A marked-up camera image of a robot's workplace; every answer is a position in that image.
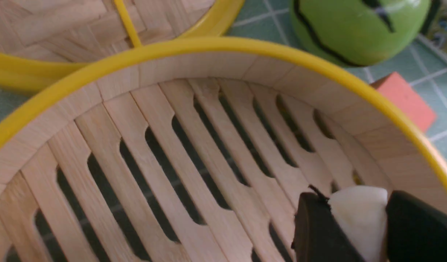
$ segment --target green toy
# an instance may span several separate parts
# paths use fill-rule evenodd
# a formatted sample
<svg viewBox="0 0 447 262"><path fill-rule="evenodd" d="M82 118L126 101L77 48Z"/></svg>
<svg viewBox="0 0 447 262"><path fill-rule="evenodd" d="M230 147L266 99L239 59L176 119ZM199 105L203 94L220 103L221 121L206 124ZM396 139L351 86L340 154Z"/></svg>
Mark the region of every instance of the green toy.
<svg viewBox="0 0 447 262"><path fill-rule="evenodd" d="M311 53L341 66L387 60L417 35L430 0L291 0L295 33Z"/></svg>

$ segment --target black stripe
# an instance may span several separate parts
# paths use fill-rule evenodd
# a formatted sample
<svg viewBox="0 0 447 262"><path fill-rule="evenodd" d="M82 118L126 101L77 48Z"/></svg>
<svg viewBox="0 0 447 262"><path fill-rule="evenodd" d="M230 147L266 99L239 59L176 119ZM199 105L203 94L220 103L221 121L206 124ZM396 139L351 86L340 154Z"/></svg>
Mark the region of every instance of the black stripe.
<svg viewBox="0 0 447 262"><path fill-rule="evenodd" d="M315 43L315 45L317 45L319 48L321 48L325 53L328 53L329 55L334 56L335 58L337 58L342 63L345 63L348 66L352 66L352 67L364 67L365 66L365 65L359 65L359 64L356 64L356 63L353 63L353 62L349 61L347 58L344 58L342 55L340 55L339 53L333 51L328 46L323 44L320 41L320 39L317 36L317 34L315 33L315 31L312 28L311 24L307 20L307 18L301 13L300 8L299 8L300 0L294 0L294 2L295 2L294 10L295 10L296 18L298 18L298 20L305 25L306 29L308 30L309 36L312 38L312 40Z"/></svg>

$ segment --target yellow rim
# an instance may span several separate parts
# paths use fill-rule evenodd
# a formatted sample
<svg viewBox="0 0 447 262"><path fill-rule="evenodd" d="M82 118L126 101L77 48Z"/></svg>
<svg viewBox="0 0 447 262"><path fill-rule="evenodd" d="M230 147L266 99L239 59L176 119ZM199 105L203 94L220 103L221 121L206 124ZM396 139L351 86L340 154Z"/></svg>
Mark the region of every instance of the yellow rim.
<svg viewBox="0 0 447 262"><path fill-rule="evenodd" d="M388 116L423 154L447 190L447 163L440 153L396 106L362 80L309 53L274 43L233 37L190 38L152 44L86 66L37 94L4 119L0 124L0 148L44 110L102 76L147 60L205 51L239 51L271 56L309 68L340 83Z"/></svg>
<svg viewBox="0 0 447 262"><path fill-rule="evenodd" d="M133 45L141 46L122 0L114 0ZM244 0L216 0L210 10L179 38L220 36L232 25ZM0 53L0 86L7 91L34 95L87 63L50 63Z"/></svg>

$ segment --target bamboo steamer basket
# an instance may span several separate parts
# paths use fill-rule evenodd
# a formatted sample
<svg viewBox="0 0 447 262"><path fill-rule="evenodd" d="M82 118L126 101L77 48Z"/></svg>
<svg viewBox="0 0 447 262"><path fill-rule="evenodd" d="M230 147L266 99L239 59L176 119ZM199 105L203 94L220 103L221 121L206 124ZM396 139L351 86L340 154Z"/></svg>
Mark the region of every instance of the bamboo steamer basket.
<svg viewBox="0 0 447 262"><path fill-rule="evenodd" d="M309 183L447 213L447 163L341 68L256 40L149 45L0 124L0 261L289 261Z"/></svg>
<svg viewBox="0 0 447 262"><path fill-rule="evenodd" d="M244 0L0 0L0 86L33 95L109 55L223 35Z"/></svg>

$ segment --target orange block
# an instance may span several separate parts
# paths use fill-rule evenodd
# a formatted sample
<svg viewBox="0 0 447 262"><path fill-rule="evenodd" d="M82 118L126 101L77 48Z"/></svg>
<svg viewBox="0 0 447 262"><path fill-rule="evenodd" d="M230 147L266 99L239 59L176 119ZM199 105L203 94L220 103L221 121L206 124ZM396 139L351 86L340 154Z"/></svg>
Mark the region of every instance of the orange block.
<svg viewBox="0 0 447 262"><path fill-rule="evenodd" d="M371 84L373 88L388 98L424 133L436 119L435 112L396 72Z"/></svg>

